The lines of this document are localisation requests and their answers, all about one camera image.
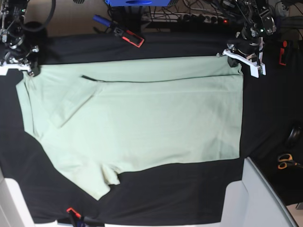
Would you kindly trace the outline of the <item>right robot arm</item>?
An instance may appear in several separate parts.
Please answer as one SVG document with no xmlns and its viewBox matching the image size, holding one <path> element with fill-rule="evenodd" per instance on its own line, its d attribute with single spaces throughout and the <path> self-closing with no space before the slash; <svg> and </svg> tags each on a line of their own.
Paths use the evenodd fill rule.
<svg viewBox="0 0 303 227">
<path fill-rule="evenodd" d="M 47 38 L 46 27 L 53 18 L 56 1 L 44 23 L 25 22 L 28 0 L 3 0 L 0 6 L 0 74 L 9 70 L 26 72 L 29 76 L 40 73 L 39 45 Z"/>
</svg>

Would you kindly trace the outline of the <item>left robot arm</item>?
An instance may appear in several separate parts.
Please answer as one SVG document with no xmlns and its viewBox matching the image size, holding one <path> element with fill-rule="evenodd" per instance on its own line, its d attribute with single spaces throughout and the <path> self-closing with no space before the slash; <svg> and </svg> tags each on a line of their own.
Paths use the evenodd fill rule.
<svg viewBox="0 0 303 227">
<path fill-rule="evenodd" d="M 227 41 L 227 48 L 217 57 L 228 57 L 230 67 L 244 63 L 250 68 L 251 76 L 266 75 L 263 63 L 264 38 L 276 31 L 273 16 L 265 0 L 232 0 L 235 9 L 224 9 L 216 2 L 223 15 L 231 22 L 242 24 L 243 28 Z"/>
</svg>

